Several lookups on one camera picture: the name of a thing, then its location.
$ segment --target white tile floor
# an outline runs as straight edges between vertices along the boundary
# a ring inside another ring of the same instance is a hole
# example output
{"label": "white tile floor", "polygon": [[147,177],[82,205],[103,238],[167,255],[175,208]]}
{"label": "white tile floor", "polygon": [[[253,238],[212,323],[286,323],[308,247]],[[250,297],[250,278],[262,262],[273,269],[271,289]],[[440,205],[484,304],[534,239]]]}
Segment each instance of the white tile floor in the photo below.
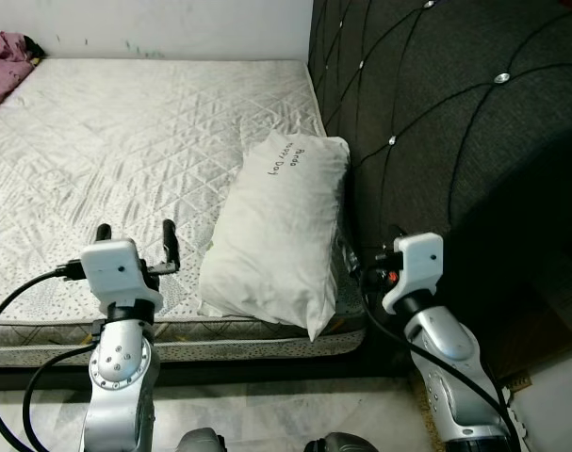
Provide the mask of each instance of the white tile floor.
{"label": "white tile floor", "polygon": [[[0,393],[0,412],[25,441],[21,392]],[[78,450],[87,395],[36,393],[32,419],[52,451]],[[310,440],[345,431],[381,452],[432,452],[406,379],[309,381],[184,386],[155,390],[154,451],[173,451],[183,434],[212,427],[229,452],[302,452]],[[10,447],[0,436],[0,452]]]}

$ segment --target black tufted headboard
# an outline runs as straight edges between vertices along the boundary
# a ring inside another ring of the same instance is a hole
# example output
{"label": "black tufted headboard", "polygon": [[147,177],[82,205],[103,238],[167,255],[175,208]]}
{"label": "black tufted headboard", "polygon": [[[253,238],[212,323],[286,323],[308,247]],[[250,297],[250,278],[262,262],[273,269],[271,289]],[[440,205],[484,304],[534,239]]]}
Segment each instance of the black tufted headboard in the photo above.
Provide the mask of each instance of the black tufted headboard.
{"label": "black tufted headboard", "polygon": [[315,0],[309,70],[362,260],[440,233],[439,293],[476,315],[572,240],[572,11],[426,1]]}

